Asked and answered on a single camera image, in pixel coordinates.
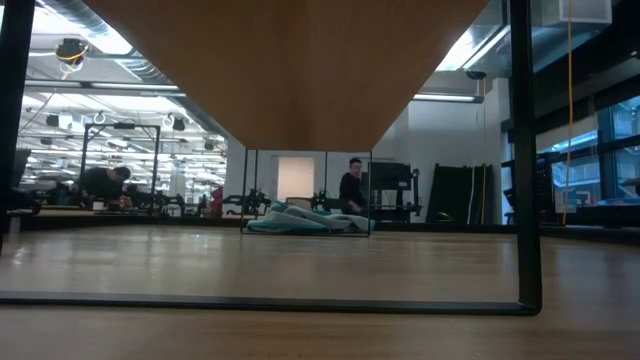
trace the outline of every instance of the cable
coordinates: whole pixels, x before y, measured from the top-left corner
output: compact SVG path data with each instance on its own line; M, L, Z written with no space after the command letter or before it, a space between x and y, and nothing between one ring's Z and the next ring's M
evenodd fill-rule
M77 60L78 58L83 56L87 52L87 50L89 50L89 45L85 46L84 49L79 54L76 54L76 55L73 55L73 56L69 56L69 57L61 57L61 56L57 55L58 46L56 46L54 53L56 54L56 57L58 58L58 60L70 61L70 60Z
M72 63L71 65L72 65L72 66L73 66L73 65L75 65L77 60L78 60L77 58L76 58L76 59L73 59L73 63ZM62 80L66 80L66 79L67 79L67 77L69 77L69 75L71 75L71 73L73 73L73 72L74 72L74 71L65 72L65 73L64 73L64 75L62 76Z
M567 45L569 58L569 144L567 146L567 171L565 173L564 186L564 212L562 213L562 225L567 225L567 209L569 208L569 174L571 168L571 137L573 136L573 45L571 39L572 33L572 16L573 16L573 0L569 0L569 21L567 23Z
M482 79L482 97L487 96L487 78ZM484 208L487 199L487 111L484 103L482 104L482 217L480 224L484 225Z
M478 109L476 108L476 126L474 128L474 130L478 129ZM476 184L475 184L475 180L476 180L476 146L475 146L475 142L474 142L474 146L472 148L472 160L471 160L471 194L469 195L469 206L467 208L467 225L471 224L471 205L473 204L473 195L475 193L475 188L476 188Z

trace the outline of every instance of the yellow rope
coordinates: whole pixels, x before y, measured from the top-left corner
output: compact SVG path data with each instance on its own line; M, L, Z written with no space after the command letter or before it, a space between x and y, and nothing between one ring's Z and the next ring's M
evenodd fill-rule
M88 45L85 46L84 50L82 50L79 54L76 54L76 55L73 55L73 56L69 56L69 57L61 57L61 56L56 55L56 57L58 58L58 60L63 60L63 61L76 60L79 57L81 57L82 55L84 55L87 52L87 50L89 50L89 46ZM54 52L57 54L58 46L56 46Z
M573 13L573 0L569 0L569 22L567 24L567 42L569 46L569 144L567 146L567 171L564 186L564 212L562 214L562 225L567 224L567 208L569 207L569 170L571 168L571 137L573 136L573 46L571 40L572 26L571 16Z

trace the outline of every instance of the man in black shirt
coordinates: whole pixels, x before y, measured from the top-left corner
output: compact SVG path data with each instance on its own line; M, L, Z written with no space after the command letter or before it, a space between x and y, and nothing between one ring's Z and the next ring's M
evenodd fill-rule
M89 169L82 175L82 198L118 199L122 195L122 183L130 176L131 170L124 166Z
M342 200L342 212L349 215L365 215L367 202L362 196L360 187L360 172L362 162L358 158L349 161L349 172L340 180L340 200Z

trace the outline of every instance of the red object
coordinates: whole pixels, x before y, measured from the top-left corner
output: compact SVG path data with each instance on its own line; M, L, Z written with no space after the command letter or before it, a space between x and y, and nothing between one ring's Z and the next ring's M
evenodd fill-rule
M211 192L211 217L222 217L222 194L224 192L224 186L213 190Z

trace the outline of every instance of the black metal frame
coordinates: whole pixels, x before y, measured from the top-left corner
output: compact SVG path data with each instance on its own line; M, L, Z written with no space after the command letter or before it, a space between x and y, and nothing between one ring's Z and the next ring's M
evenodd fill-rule
M114 129L128 129L133 130L135 128L147 128L147 129L155 129L156 130L156 138L155 138L155 150L153 154L153 179L151 180L151 196L155 199L156 195L156 178L158 177L158 152L160 151L160 126L159 125L136 125L129 123L116 123L116 124L86 124L84 126L84 141L82 143L82 160L80 162L80 181L78 181L78 193L82 194L82 177L84 176L84 170L87 162L87 147L89 146L89 141L93 140L93 138L97 135L89 137L89 130L92 128L100 128L99 132L104 130L105 128L114 128ZM149 215L153 214L155 200L149 204Z
M255 160L254 160L254 171L253 171L253 188L257 189L258 187L258 150L251 149L255 151ZM244 202L244 198L247 193L247 165L249 163L249 151L248 148L244 150L244 173L242 174L242 201ZM339 236L339 237L370 237L371 236L371 163L373 162L373 151L369 151L369 184L368 188L368 201L367 201L367 232L366 233L336 233L336 234L315 234L315 236ZM329 163L329 152L324 152L324 190L327 191L327 172L328 172L328 163ZM273 235L272 233L260 233L254 231L245 231L245 227L247 226L247 222L244 221L244 203L241 206L240 210L240 234L243 235ZM254 220L258 219L258 214L255 214ZM283 233L278 235L299 235L299 234L289 234Z
M461 315L535 315L542 308L542 274L540 237L536 220L534 194L535 128L533 109L533 73L531 54L531 17L529 0L509 0L512 23L513 119L516 147L516 198L519 298L513 302L414 302L359 301L329 299L268 299L195 297L126 294L82 294L0 292L0 303L22 305L94 305L129 307L174 307L206 309L323 311L350 313L411 313ZM0 39L0 118L5 131L0 132L1 196L10 191L7 177L11 173L15 141L20 120L20 103L24 86L30 25L34 0L5 0L5 18Z

